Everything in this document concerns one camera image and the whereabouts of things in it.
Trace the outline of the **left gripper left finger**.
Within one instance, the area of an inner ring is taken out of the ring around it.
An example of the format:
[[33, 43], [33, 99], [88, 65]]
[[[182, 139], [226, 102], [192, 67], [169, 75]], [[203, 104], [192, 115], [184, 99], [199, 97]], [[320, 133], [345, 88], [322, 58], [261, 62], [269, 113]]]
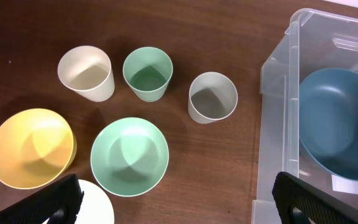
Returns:
[[84, 192], [70, 174], [0, 211], [0, 223], [74, 223]]

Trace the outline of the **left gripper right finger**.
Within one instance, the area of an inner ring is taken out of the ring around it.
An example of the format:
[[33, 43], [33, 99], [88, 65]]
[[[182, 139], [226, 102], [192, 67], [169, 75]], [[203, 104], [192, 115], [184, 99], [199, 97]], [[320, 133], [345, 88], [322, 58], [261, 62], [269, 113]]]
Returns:
[[272, 189], [284, 224], [358, 224], [358, 209], [287, 172], [279, 172]]

